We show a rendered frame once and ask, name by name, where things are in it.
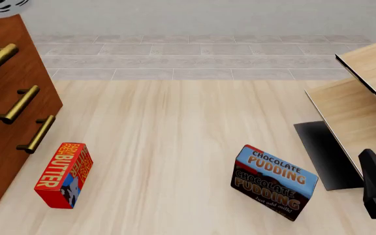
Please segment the brown wooden cabinet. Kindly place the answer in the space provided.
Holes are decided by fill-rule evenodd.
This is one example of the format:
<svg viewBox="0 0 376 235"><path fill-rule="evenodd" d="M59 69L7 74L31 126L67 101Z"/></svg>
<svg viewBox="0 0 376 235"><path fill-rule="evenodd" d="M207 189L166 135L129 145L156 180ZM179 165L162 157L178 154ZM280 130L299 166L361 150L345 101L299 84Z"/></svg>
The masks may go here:
<svg viewBox="0 0 376 235"><path fill-rule="evenodd" d="M28 144L41 124L37 119L56 117L63 106L42 59L19 15L0 19L0 48L17 45L19 52L0 66L0 114L22 95L18 89L39 86L40 91L12 125L0 121L0 201L30 154L16 150Z"/></svg>

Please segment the pale wooden shelf rack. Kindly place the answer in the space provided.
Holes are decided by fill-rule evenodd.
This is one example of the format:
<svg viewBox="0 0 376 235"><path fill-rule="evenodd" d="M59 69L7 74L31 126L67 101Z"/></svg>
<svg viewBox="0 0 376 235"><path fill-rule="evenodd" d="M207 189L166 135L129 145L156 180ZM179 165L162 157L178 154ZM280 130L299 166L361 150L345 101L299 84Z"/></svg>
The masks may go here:
<svg viewBox="0 0 376 235"><path fill-rule="evenodd" d="M337 55L350 77L305 91L354 168L359 154L376 154L376 43Z"/></svg>

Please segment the red butter box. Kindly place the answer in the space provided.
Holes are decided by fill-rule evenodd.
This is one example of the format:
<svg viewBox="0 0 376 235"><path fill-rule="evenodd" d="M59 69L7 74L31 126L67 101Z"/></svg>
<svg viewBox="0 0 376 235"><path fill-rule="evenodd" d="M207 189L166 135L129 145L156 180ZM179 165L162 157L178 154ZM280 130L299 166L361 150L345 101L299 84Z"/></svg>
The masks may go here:
<svg viewBox="0 0 376 235"><path fill-rule="evenodd" d="M34 187L45 203L55 209L73 209L93 166L87 146L64 142Z"/></svg>

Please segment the blue chocolate pudding box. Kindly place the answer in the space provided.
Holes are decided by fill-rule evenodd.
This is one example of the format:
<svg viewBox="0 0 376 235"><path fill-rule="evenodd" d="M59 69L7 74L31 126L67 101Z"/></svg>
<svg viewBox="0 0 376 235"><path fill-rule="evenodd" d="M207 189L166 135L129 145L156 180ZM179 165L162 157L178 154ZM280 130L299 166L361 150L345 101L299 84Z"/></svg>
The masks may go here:
<svg viewBox="0 0 376 235"><path fill-rule="evenodd" d="M234 162L231 187L295 221L311 199L319 178L246 144Z"/></svg>

